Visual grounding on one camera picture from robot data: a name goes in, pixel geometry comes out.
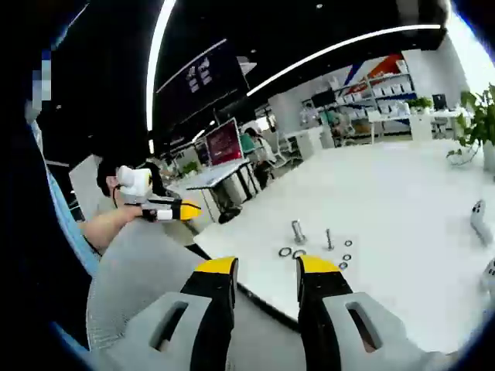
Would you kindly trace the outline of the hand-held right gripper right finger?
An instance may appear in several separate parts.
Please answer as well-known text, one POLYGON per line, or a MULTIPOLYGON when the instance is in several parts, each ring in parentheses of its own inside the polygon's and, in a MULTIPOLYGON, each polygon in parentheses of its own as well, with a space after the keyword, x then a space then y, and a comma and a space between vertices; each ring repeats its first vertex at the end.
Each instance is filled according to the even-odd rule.
POLYGON ((435 355, 417 347, 401 319, 341 270, 316 256, 296 259, 299 331, 308 370, 431 370, 435 355))

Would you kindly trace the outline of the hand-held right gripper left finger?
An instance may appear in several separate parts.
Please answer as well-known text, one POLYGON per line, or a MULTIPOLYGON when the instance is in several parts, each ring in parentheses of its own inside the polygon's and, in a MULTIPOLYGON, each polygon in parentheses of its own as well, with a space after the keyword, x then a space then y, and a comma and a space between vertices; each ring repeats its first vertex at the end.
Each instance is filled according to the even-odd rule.
POLYGON ((116 370, 226 370, 238 259, 207 260, 127 324, 106 355, 116 370))

